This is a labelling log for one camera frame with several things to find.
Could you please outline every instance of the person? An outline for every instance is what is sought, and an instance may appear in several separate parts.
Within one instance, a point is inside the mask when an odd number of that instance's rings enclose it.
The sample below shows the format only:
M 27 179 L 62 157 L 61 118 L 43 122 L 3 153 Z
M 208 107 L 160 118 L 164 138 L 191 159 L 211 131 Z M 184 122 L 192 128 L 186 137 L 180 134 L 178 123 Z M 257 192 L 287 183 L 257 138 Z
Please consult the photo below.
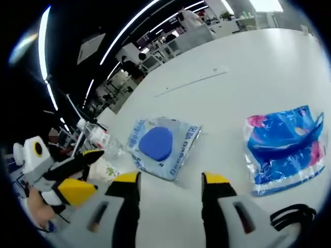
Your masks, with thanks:
M 196 29 L 205 24 L 197 14 L 184 8 L 178 12 L 178 21 L 186 31 Z
M 122 69 L 128 72 L 137 85 L 145 78 L 144 72 L 134 62 L 128 60 L 127 56 L 122 56 Z
M 62 162 L 69 158 L 69 153 L 73 150 L 72 146 L 61 149 L 58 144 L 58 131 L 52 128 L 48 134 L 48 151 L 56 162 Z

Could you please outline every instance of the pink and blue package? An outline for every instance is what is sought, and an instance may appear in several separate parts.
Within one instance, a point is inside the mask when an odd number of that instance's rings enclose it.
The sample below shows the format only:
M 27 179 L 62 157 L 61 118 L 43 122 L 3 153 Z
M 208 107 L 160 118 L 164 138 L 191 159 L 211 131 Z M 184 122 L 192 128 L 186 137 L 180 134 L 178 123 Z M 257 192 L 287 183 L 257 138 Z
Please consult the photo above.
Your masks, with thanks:
M 324 168 L 324 113 L 313 119 L 309 106 L 247 118 L 245 154 L 252 194 L 277 193 L 317 176 Z

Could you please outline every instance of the black cable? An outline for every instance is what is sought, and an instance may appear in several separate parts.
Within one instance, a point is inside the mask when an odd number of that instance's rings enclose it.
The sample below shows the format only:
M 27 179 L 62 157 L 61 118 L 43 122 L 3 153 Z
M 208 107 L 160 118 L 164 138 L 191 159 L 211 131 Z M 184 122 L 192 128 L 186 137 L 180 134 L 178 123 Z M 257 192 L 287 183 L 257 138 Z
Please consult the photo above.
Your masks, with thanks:
M 278 216 L 288 211 L 291 212 L 278 218 Z M 299 223 L 301 225 L 301 230 L 305 230 L 314 220 L 315 216 L 316 211 L 314 209 L 305 204 L 294 204 L 273 213 L 270 216 L 270 220 L 271 225 L 277 231 L 280 231 L 293 223 Z
M 70 224 L 70 222 L 67 221 L 62 215 L 60 215 L 59 213 L 57 215 L 60 216 L 65 222 L 67 222 L 68 224 Z

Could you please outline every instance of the white table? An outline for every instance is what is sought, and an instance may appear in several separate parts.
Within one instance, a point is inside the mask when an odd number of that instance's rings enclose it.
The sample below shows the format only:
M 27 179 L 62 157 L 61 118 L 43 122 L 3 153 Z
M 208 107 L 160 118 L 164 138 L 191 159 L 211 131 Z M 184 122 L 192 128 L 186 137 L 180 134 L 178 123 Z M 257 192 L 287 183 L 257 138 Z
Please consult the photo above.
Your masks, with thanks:
M 227 67 L 219 76 L 155 97 L 199 70 Z M 186 52 L 150 73 L 118 112 L 110 130 L 123 144 L 136 119 L 168 116 L 203 125 L 178 183 L 142 174 L 137 247 L 204 247 L 201 172 L 231 180 L 238 194 L 268 213 L 304 203 L 321 209 L 331 165 L 316 178 L 270 196 L 250 196 L 243 157 L 243 124 L 248 116 L 309 104 L 325 111 L 330 129 L 329 64 L 312 36 L 289 29 L 254 30 L 227 36 Z M 135 170 L 131 162 L 123 165 Z

